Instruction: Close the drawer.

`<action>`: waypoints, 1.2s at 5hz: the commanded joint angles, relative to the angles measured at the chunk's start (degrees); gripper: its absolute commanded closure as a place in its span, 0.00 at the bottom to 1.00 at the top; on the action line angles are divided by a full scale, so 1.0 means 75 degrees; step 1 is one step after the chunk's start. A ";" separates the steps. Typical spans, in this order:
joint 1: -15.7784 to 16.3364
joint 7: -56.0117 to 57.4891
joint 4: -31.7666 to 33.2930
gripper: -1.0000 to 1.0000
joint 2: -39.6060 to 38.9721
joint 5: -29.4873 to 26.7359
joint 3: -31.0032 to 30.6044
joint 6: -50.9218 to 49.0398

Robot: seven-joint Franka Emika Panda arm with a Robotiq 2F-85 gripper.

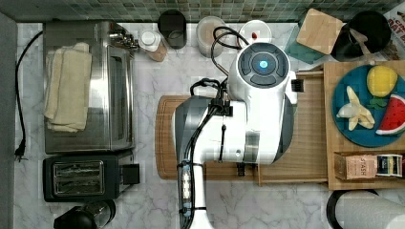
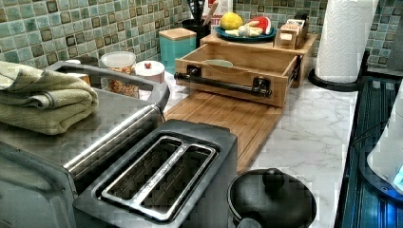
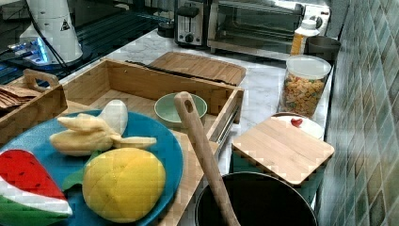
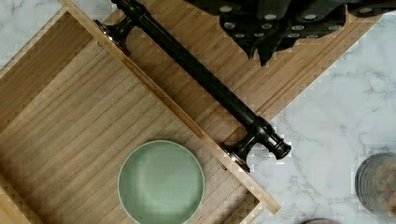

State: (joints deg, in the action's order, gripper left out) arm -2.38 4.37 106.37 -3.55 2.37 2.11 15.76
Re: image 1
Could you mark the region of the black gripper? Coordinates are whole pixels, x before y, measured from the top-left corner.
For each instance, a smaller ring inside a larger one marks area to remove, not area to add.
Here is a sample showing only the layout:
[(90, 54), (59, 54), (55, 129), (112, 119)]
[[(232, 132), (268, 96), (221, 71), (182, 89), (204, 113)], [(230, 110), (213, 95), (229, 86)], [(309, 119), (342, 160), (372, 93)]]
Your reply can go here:
[(303, 93), (304, 89), (304, 80), (303, 79), (292, 79), (291, 80), (291, 90), (295, 93)]

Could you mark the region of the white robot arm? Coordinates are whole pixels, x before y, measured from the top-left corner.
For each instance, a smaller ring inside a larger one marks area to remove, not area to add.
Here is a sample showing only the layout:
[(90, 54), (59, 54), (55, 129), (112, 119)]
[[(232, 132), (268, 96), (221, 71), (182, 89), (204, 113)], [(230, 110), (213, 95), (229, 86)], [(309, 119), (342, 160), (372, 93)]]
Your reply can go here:
[(225, 74), (222, 82), (197, 82), (216, 89), (215, 96), (191, 94), (173, 112), (181, 229), (212, 229), (205, 204), (205, 162), (271, 164), (292, 140), (294, 106), (303, 82), (290, 70), (282, 49), (246, 42)]

